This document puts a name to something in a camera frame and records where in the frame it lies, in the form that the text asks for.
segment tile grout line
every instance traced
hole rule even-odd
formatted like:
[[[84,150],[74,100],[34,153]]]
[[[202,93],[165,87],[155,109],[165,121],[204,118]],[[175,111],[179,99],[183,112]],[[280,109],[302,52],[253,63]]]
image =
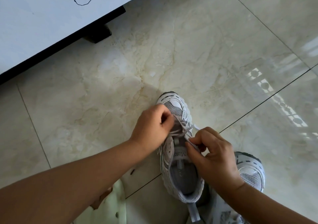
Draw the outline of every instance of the tile grout line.
[[[271,29],[268,28],[267,25],[265,25],[246,5],[243,4],[242,1],[238,0],[249,12],[251,12],[251,14],[256,17],[274,36],[277,37],[277,39],[280,40],[281,43],[283,43],[296,57],[298,57],[304,64],[306,67],[308,67],[309,69],[311,69],[306,62],[304,62],[288,45],[285,44],[285,42],[283,42]]]
[[[276,93],[274,93],[273,95],[271,95],[270,97],[266,98],[264,101],[262,101],[259,105],[263,104],[264,102],[266,102],[268,99],[270,99],[271,97],[275,96],[277,93],[279,93],[281,90],[283,90],[285,87],[289,86],[291,83],[293,83],[294,81],[296,81],[298,78],[300,78],[301,76],[305,75],[306,73],[308,73],[311,69],[308,69],[307,71],[305,71],[303,74],[301,74],[299,77],[297,77],[296,79],[292,80],[289,84],[287,84],[286,86],[284,86],[282,89],[278,90]],[[252,110],[248,111],[247,113],[245,113],[242,117],[240,117],[238,120],[236,120],[235,122],[231,123],[229,126],[227,126],[225,129],[223,129],[220,133],[222,133],[224,130],[226,130],[228,127],[232,126],[233,124],[235,124],[237,121],[239,121],[241,118],[245,117],[247,114],[249,114],[250,112],[252,112],[254,109],[256,109],[259,105],[257,105],[256,107],[254,107]]]
[[[139,191],[141,188],[145,187],[146,185],[148,185],[150,182],[152,182],[154,179],[158,178],[159,176],[161,176],[161,173],[159,175],[157,175],[155,178],[153,178],[151,181],[147,182],[146,184],[144,184],[143,186],[141,186],[138,190],[136,190],[133,194],[135,194],[137,191]]]
[[[26,108],[26,112],[28,113],[29,118],[30,118],[30,120],[31,120],[31,123],[32,123],[33,129],[34,129],[34,131],[35,131],[35,134],[36,134],[37,137],[38,137],[38,140],[39,140],[39,142],[40,142],[40,145],[41,145],[42,151],[43,151],[43,153],[44,153],[44,156],[45,156],[45,158],[46,158],[46,161],[47,161],[47,163],[48,163],[48,165],[49,165],[49,167],[50,167],[50,169],[51,169],[50,162],[49,162],[49,160],[48,160],[48,158],[47,158],[47,156],[46,156],[46,154],[45,154],[45,151],[44,151],[44,149],[43,149],[42,143],[41,143],[40,138],[39,138],[39,136],[38,136],[38,132],[37,132],[36,129],[35,129],[35,126],[34,126],[34,124],[33,124],[32,118],[31,118],[30,113],[29,113],[29,111],[28,111],[28,109],[27,109],[27,107],[26,107],[26,103],[24,102],[24,99],[23,99],[23,97],[22,97],[22,94],[21,94],[21,92],[20,92],[20,89],[19,89],[18,84],[16,84],[16,86],[17,86],[17,88],[18,88],[18,91],[19,91],[19,94],[20,94],[20,96],[21,96],[21,99],[22,99],[22,102],[23,102],[23,104],[24,104],[24,107]]]

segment white surface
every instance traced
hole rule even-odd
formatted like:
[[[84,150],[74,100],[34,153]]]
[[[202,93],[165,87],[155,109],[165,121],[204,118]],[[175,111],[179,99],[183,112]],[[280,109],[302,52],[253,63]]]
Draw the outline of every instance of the white surface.
[[[128,1],[0,0],[0,74]]]

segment left hand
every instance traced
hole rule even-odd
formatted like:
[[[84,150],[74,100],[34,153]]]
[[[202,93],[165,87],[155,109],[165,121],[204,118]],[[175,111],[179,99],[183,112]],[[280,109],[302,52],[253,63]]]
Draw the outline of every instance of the left hand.
[[[151,106],[138,118],[129,140],[152,152],[164,142],[174,123],[175,118],[165,105]]]

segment sneaker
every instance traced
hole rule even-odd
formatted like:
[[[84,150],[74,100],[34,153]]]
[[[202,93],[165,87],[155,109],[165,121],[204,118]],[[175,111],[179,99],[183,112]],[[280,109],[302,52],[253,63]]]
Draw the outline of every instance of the sneaker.
[[[265,172],[262,162],[248,153],[235,152],[236,165],[242,179],[263,192],[265,186]],[[210,189],[210,203],[199,209],[202,219],[208,224],[244,224],[248,223],[233,210],[214,190]]]
[[[175,116],[174,127],[158,149],[163,183],[170,195],[188,204],[191,220],[196,222],[200,216],[195,202],[202,194],[204,180],[189,159],[185,142],[190,142],[192,129],[197,127],[191,122],[187,104],[177,93],[163,93],[157,101],[159,103]]]

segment marble floor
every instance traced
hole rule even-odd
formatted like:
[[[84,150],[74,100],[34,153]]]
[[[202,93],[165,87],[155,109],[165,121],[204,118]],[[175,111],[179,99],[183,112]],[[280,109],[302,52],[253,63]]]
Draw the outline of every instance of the marble floor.
[[[235,150],[265,193],[318,222],[318,0],[132,0],[83,39],[0,86],[0,187],[130,137],[165,91]],[[128,223],[185,223],[150,155],[122,177]]]

